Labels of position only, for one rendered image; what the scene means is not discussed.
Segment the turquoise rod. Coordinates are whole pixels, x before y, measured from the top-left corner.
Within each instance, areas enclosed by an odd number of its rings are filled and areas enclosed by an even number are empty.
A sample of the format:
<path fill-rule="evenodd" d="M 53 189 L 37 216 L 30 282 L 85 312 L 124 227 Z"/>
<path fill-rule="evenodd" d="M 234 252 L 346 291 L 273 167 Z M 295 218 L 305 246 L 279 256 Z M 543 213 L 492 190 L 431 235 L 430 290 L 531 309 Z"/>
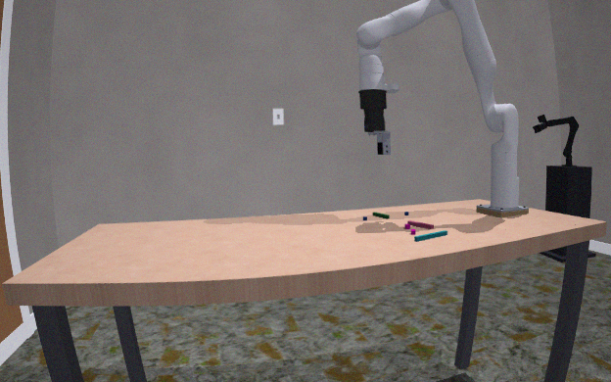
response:
<path fill-rule="evenodd" d="M 423 240 L 437 238 L 437 237 L 446 236 L 446 235 L 447 235 L 447 231 L 444 230 L 444 231 L 414 236 L 414 241 L 418 242 L 418 241 L 423 241 Z"/>

